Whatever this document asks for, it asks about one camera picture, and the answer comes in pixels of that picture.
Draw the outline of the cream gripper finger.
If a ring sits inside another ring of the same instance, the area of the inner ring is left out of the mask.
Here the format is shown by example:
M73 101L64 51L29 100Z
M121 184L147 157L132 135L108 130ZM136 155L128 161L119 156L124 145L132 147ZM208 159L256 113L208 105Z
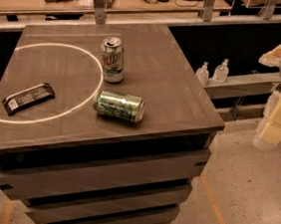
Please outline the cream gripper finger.
M252 142L262 148L273 148L281 142L281 92L274 90L269 97Z
M281 45L278 45L275 49L263 54L258 62L267 67L278 68L281 64Z

